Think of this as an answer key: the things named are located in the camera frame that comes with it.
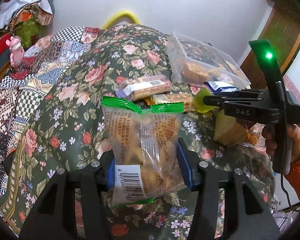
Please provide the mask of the clear green cookie bag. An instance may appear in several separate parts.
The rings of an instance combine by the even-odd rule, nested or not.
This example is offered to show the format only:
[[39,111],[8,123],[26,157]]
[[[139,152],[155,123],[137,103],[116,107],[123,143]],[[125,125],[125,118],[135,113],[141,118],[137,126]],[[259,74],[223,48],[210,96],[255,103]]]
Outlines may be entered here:
[[184,187],[177,161],[184,106],[138,106],[104,96],[101,106],[115,158],[112,206],[141,204]]

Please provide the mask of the blue white snack bag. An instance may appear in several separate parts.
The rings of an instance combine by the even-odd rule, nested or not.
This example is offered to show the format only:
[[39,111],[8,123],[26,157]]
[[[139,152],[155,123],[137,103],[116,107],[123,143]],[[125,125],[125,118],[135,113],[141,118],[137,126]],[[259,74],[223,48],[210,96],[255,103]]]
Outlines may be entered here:
[[204,82],[204,85],[206,85],[211,92],[233,92],[237,91],[238,89],[226,82],[223,81],[209,81]]

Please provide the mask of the biscuit roll white label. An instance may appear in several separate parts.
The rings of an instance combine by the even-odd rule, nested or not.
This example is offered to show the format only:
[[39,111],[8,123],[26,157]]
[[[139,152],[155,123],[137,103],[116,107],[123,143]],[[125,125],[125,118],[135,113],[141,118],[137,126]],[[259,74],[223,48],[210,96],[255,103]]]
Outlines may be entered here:
[[165,75],[143,76],[121,81],[115,94],[118,98],[133,102],[155,94],[169,92],[171,88],[172,83]]

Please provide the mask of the clear plastic storage box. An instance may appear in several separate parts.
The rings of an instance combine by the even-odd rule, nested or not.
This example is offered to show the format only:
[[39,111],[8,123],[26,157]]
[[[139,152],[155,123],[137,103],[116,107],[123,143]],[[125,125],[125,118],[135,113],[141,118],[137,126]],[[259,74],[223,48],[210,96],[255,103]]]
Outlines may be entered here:
[[251,84],[230,55],[208,43],[173,31],[165,52],[170,61],[173,83],[202,87],[205,82],[222,81],[238,89]]

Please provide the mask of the yellow cracker packet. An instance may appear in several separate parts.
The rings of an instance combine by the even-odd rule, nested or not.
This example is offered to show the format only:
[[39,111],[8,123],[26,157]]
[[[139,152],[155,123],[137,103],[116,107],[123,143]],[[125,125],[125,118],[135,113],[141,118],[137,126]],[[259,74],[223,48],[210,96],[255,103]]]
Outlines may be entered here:
[[265,139],[261,132],[264,125],[225,115],[221,110],[216,115],[213,140],[224,146],[241,145],[263,147]]

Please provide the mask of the green end biscuit roll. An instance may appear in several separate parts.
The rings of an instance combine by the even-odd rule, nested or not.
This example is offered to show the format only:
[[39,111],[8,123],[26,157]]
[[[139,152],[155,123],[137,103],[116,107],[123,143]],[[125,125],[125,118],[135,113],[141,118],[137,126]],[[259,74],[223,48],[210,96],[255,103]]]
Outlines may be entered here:
[[155,94],[146,98],[145,101],[148,105],[182,102],[184,105],[184,112],[197,111],[198,113],[207,113],[216,108],[216,106],[208,106],[203,103],[203,97],[212,95],[211,90],[207,87],[190,87],[190,89],[190,93]]

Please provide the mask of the wooden door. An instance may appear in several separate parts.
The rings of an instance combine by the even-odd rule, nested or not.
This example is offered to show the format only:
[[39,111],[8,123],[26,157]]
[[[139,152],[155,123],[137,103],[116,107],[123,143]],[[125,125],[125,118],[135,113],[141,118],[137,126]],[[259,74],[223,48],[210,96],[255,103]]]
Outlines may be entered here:
[[274,7],[258,38],[269,41],[284,72],[300,49],[300,8],[294,0],[271,1]]

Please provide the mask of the floral green bedspread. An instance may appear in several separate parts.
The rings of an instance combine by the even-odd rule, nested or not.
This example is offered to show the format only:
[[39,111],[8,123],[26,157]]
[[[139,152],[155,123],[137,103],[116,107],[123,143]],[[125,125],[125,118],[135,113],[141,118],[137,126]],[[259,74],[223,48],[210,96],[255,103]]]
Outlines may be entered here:
[[21,117],[16,151],[0,191],[0,216],[18,237],[31,209],[58,169],[81,171],[114,152],[116,174],[102,191],[105,228],[113,239],[186,239],[197,193],[177,161],[183,139],[194,156],[223,171],[240,168],[263,201],[275,179],[270,160],[253,147],[226,147],[216,135],[245,137],[247,127],[218,109],[199,113],[188,81],[171,80],[168,35],[137,24],[102,30],[93,41],[83,27],[55,33],[31,49],[32,78],[0,89],[0,109]]

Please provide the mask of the patchwork quilt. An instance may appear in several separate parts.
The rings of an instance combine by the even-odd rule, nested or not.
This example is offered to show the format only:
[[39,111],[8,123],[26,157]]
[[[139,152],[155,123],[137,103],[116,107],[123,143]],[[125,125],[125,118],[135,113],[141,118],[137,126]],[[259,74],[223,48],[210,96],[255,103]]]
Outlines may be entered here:
[[20,71],[0,81],[0,197],[7,189],[4,159],[17,148],[31,115],[66,69],[91,48],[100,29],[67,27],[42,37],[24,54]]

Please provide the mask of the pink toy figure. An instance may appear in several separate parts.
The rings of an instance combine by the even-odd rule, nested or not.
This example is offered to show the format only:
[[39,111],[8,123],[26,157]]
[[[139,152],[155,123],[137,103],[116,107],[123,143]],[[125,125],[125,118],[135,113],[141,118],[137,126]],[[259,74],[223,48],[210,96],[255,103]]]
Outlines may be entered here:
[[6,45],[10,50],[10,64],[14,69],[18,69],[21,65],[25,51],[21,45],[21,38],[19,36],[11,36],[6,40]]

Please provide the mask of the yellow curved tube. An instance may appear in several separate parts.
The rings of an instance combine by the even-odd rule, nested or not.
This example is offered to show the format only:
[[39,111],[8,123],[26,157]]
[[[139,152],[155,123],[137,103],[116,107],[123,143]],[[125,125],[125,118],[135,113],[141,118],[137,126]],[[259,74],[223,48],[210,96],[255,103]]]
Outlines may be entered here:
[[105,24],[102,25],[101,29],[109,29],[111,26],[114,26],[115,23],[119,23],[121,19],[128,19],[133,24],[141,24],[141,21],[134,12],[130,10],[121,10],[111,16]]

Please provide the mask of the pile of clothes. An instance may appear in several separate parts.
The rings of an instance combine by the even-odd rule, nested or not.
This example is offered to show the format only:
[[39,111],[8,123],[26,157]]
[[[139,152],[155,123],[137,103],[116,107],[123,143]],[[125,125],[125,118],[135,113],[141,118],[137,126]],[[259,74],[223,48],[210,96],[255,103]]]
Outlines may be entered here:
[[19,36],[27,49],[50,35],[55,16],[54,0],[4,0],[0,6],[0,36]]

